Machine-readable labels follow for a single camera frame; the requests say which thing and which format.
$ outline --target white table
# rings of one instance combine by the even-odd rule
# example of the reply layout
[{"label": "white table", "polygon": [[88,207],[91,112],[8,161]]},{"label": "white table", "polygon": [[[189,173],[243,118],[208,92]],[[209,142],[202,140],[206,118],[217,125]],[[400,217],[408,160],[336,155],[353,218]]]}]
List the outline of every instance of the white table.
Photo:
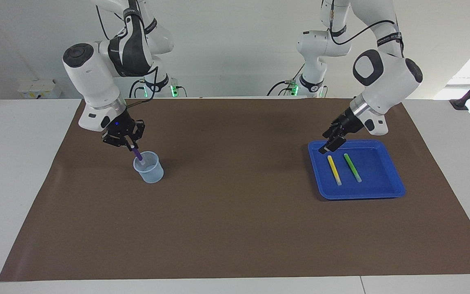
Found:
[{"label": "white table", "polygon": [[[0,271],[79,103],[0,100]],[[444,101],[404,104],[470,218],[470,114]],[[470,275],[0,283],[0,293],[45,292],[460,294]]]}]

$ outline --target wall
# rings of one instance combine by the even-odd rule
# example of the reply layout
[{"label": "wall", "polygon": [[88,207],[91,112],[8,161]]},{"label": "wall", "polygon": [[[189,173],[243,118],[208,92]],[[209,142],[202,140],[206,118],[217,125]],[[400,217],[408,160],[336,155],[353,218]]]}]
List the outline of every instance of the wall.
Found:
[{"label": "wall", "polygon": [[[324,29],[320,0],[151,0],[159,22],[175,36],[174,52],[162,56],[168,72],[190,96],[265,95],[292,78],[303,63],[295,49],[304,30]],[[394,0],[406,56],[422,68],[425,82],[412,98],[432,98],[470,58],[470,2]],[[107,31],[121,22],[103,13]],[[349,30],[364,27],[356,17]],[[61,56],[71,45],[104,39],[89,0],[0,0],[0,98],[18,98],[20,80],[53,78],[65,97],[80,97],[64,72]],[[362,91],[351,69],[356,56],[375,47],[367,32],[351,54],[326,58],[329,96]],[[134,78],[119,79],[123,93]]]}]

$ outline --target green pen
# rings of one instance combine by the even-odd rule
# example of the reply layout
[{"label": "green pen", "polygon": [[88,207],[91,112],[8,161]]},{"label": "green pen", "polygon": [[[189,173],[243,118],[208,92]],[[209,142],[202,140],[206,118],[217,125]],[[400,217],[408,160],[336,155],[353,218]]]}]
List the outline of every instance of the green pen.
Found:
[{"label": "green pen", "polygon": [[351,169],[351,171],[352,171],[353,174],[355,175],[355,178],[357,179],[357,182],[361,183],[361,182],[362,182],[362,178],[361,178],[360,175],[358,174],[358,171],[357,171],[357,169],[355,168],[355,165],[353,164],[353,162],[351,161],[351,158],[349,158],[349,155],[348,155],[347,153],[344,153],[344,158],[346,159],[347,164],[349,165],[349,168]]}]

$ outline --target led indicator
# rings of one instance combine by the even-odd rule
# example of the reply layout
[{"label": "led indicator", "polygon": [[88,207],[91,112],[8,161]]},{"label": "led indicator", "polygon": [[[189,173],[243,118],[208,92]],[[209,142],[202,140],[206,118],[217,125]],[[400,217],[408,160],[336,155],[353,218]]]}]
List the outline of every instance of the led indicator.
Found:
[{"label": "led indicator", "polygon": [[173,97],[177,97],[179,95],[179,91],[177,91],[175,86],[171,86],[171,93]]},{"label": "led indicator", "polygon": [[299,93],[299,86],[295,85],[293,86],[293,90],[291,90],[291,95],[296,96]]}]

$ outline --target yellow pen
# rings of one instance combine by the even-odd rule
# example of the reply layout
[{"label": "yellow pen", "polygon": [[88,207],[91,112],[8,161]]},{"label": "yellow pen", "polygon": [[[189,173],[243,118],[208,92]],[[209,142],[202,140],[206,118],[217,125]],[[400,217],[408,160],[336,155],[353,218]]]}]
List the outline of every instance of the yellow pen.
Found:
[{"label": "yellow pen", "polygon": [[332,156],[328,156],[328,162],[330,162],[331,170],[333,171],[333,175],[335,176],[336,184],[338,186],[342,186],[342,181],[340,180],[340,175],[338,175],[338,171],[336,170],[335,162],[333,161]]}]

